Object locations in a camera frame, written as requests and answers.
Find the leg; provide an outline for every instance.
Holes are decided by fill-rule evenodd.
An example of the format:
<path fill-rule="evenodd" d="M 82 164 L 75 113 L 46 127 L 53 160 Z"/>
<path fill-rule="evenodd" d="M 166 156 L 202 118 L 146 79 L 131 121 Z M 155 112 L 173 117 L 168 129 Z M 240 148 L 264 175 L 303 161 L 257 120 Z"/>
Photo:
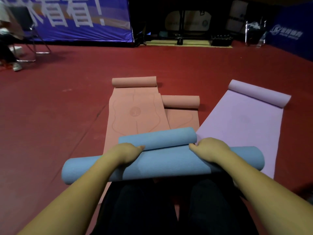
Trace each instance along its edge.
<path fill-rule="evenodd" d="M 14 43 L 14 37 L 10 34 L 0 34 L 0 59 L 5 60 L 7 63 L 16 62 L 16 57 L 9 49 L 9 44 Z"/>
<path fill-rule="evenodd" d="M 211 175 L 192 188 L 188 229 L 206 234 L 258 234 L 231 177 Z"/>
<path fill-rule="evenodd" d="M 100 208 L 92 235 L 174 233 L 174 205 L 152 180 L 112 183 Z"/>

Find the chair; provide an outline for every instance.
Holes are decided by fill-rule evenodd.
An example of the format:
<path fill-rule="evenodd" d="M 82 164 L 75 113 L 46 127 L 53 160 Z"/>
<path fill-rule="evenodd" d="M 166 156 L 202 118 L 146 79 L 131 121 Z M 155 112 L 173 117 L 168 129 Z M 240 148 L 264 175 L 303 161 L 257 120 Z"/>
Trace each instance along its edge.
<path fill-rule="evenodd" d="M 29 40 L 33 42 L 33 48 L 31 48 L 27 43 L 26 46 L 34 53 L 34 60 L 17 60 L 18 62 L 35 62 L 36 61 L 36 55 L 37 54 L 50 54 L 51 50 L 45 43 L 45 41 L 41 38 L 41 36 L 38 34 L 37 30 L 35 29 L 35 23 L 33 22 L 29 10 L 27 7 L 9 7 L 10 11 L 14 15 L 16 21 L 20 24 L 22 27 L 22 30 L 26 33 L 29 33 L 30 35 L 25 36 L 24 40 Z M 48 52 L 37 52 L 36 51 L 36 45 L 35 45 L 35 39 L 39 38 L 47 47 Z M 13 44 L 13 50 L 14 54 L 16 55 L 16 50 Z"/>

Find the red sports flooring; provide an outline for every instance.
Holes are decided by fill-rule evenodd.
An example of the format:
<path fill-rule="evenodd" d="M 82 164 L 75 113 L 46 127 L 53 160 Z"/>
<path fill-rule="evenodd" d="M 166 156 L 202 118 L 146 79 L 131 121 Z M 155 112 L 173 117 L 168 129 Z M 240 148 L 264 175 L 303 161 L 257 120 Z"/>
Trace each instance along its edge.
<path fill-rule="evenodd" d="M 291 190 L 313 181 L 312 62 L 239 43 L 51 49 L 21 72 L 0 70 L 0 234 L 16 234 L 67 188 L 60 172 L 68 158 L 102 154 L 114 77 L 157 76 L 161 94 L 199 95 L 200 123 L 231 79 L 292 95 L 275 180 Z"/>

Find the person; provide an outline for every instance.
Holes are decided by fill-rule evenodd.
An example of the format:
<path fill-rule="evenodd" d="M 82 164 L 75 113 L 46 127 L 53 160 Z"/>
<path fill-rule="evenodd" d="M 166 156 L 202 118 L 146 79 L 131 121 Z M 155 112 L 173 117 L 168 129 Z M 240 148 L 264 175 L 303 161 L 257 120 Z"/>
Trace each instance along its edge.
<path fill-rule="evenodd" d="M 12 67 L 14 71 L 20 71 L 22 67 L 17 63 L 8 45 L 16 39 L 23 39 L 23 35 L 24 32 L 10 9 L 0 1 L 0 61 L 3 65 Z"/>
<path fill-rule="evenodd" d="M 183 232 L 257 234 L 247 209 L 233 189 L 234 180 L 268 233 L 312 234 L 313 206 L 247 164 L 227 144 L 205 138 L 189 148 L 201 159 L 221 166 L 225 173 L 199 179 L 192 185 Z M 144 146 L 130 143 L 112 147 L 18 234 L 85 234 L 112 172 L 134 161 L 143 149 Z M 174 206 L 157 190 L 158 183 L 113 182 L 91 234 L 176 234 L 179 223 Z"/>

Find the blue banner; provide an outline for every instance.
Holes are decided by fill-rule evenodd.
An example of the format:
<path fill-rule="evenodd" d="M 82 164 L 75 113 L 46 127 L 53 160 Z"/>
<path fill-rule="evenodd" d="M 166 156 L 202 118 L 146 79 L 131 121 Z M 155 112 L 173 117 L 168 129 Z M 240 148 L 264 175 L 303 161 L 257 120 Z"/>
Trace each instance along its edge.
<path fill-rule="evenodd" d="M 26 6 L 45 41 L 133 42 L 128 0 L 2 0 Z"/>
<path fill-rule="evenodd" d="M 313 2 L 283 7 L 266 40 L 268 44 L 313 61 Z"/>

